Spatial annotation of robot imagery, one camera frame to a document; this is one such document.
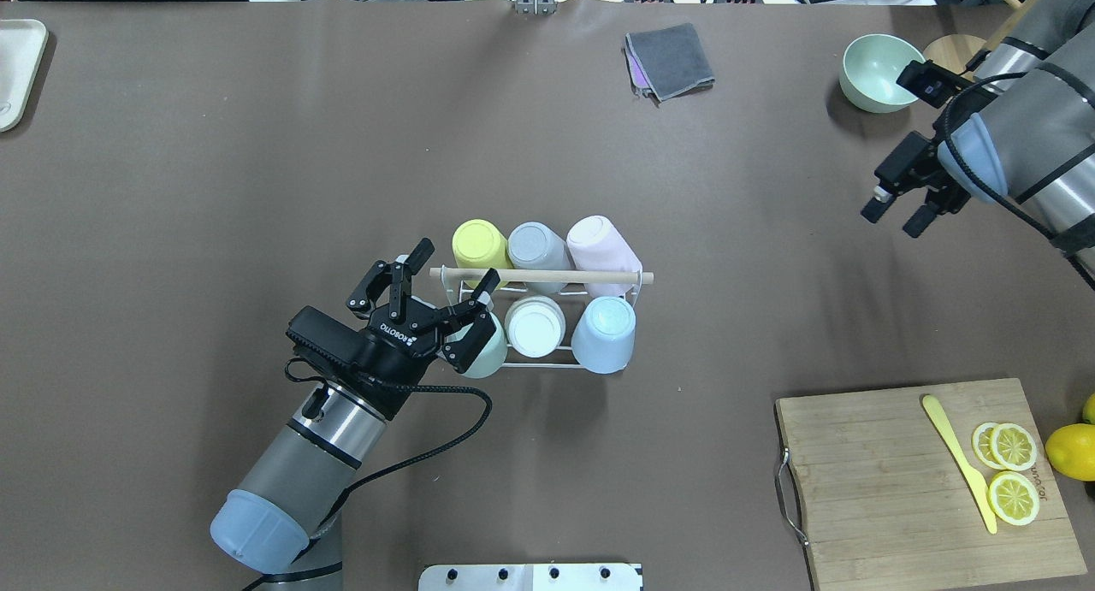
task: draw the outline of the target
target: pink cup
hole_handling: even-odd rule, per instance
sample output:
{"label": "pink cup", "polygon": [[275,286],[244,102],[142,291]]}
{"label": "pink cup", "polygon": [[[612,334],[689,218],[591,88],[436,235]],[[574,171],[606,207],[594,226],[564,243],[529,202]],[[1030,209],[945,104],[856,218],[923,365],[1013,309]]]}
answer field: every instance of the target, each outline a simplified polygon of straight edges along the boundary
{"label": "pink cup", "polygon": [[[631,251],[609,218],[591,216],[578,221],[567,232],[567,248],[578,270],[600,270],[619,273],[641,273],[643,264]],[[586,291],[592,298],[600,296],[624,296],[635,283],[587,283]]]}

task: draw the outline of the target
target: metal plate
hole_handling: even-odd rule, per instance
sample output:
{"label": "metal plate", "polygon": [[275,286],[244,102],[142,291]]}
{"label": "metal plate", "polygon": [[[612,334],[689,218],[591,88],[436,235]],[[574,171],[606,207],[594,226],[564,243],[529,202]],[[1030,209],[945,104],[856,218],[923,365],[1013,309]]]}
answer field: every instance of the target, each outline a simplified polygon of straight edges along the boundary
{"label": "metal plate", "polygon": [[430,566],[418,578],[418,591],[642,591],[642,588],[641,564],[446,565]]}

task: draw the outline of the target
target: brown table surface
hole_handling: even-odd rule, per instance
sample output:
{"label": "brown table surface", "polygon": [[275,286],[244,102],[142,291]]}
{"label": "brown table surface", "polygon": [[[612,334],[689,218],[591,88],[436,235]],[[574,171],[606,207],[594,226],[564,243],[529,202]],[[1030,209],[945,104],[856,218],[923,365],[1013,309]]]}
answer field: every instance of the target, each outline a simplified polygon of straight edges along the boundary
{"label": "brown table surface", "polygon": [[[481,382],[495,413],[474,439],[350,501],[347,589],[551,559],[642,563],[648,589],[809,589],[773,490],[776,398],[1014,376],[1048,436],[1095,385],[1091,291],[1010,213],[970,205],[919,241],[900,231],[919,197],[858,216],[874,166],[937,112],[853,108],[844,46],[988,37],[1005,15],[8,3],[51,37],[0,135],[2,586],[239,589],[252,572],[208,525],[307,392],[281,376],[291,315],[351,322],[368,263],[426,235],[453,264],[466,218],[564,233],[606,213],[657,275],[629,369]],[[655,107],[623,34],[680,22],[718,81]],[[415,396],[367,467],[477,404]],[[1095,501],[1061,490],[1090,555]]]}

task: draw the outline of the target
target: wooden cutting board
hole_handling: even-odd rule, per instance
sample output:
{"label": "wooden cutting board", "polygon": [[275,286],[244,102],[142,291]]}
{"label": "wooden cutting board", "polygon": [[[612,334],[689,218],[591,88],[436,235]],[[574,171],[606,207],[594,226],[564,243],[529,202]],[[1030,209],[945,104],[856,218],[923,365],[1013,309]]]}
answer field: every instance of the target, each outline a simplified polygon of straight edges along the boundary
{"label": "wooden cutting board", "polygon": [[1086,573],[1044,454],[1024,472],[1040,490],[1038,518],[1022,528],[1001,521],[989,535],[920,406],[926,393],[986,480],[995,472],[970,443],[981,422],[1015,422],[1041,445],[1018,380],[781,398],[815,589],[919,591]]}

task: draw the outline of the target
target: lemon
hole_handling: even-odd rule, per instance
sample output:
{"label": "lemon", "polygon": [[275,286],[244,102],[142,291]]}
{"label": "lemon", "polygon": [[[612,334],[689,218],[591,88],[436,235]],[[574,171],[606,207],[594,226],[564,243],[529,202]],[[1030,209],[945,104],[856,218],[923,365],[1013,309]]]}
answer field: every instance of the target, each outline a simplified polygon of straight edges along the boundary
{"label": "lemon", "polygon": [[993,457],[1005,470],[1024,472],[1038,459],[1038,445],[1028,431],[1018,425],[1003,422],[989,433],[989,448]]}
{"label": "lemon", "polygon": [[1038,515],[1038,489],[1023,474],[1000,472],[989,483],[989,506],[1005,523],[1028,525]]}
{"label": "lemon", "polygon": [[1095,425],[1095,393],[1087,397],[1087,403],[1084,404],[1084,422]]}
{"label": "lemon", "polygon": [[1095,425],[1069,425],[1049,436],[1046,456],[1054,470],[1077,480],[1095,480]]}
{"label": "lemon", "polygon": [[992,454],[992,443],[990,441],[990,433],[992,429],[996,428],[995,422],[986,422],[980,427],[973,429],[973,454],[977,455],[977,460],[986,463],[989,468],[992,470],[1003,470],[1004,466],[996,462],[996,457]]}

